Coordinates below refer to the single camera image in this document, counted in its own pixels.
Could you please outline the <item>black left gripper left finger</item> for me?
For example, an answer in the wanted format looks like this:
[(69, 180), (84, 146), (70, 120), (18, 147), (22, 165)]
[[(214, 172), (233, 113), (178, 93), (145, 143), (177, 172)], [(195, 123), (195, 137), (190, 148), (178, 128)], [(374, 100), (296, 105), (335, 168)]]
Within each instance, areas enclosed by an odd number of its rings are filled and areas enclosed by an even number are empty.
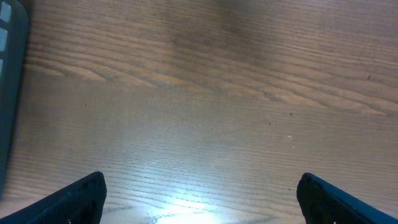
[(106, 194), (104, 175), (96, 171), (1, 218), (1, 224), (99, 224)]

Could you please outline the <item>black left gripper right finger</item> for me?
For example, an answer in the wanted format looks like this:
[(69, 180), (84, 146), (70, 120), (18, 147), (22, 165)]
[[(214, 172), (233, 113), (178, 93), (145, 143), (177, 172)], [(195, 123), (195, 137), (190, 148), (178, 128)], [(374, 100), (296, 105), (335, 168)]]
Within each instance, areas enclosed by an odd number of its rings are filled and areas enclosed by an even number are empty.
[(297, 200), (307, 224), (397, 224), (396, 218), (308, 172), (298, 183)]

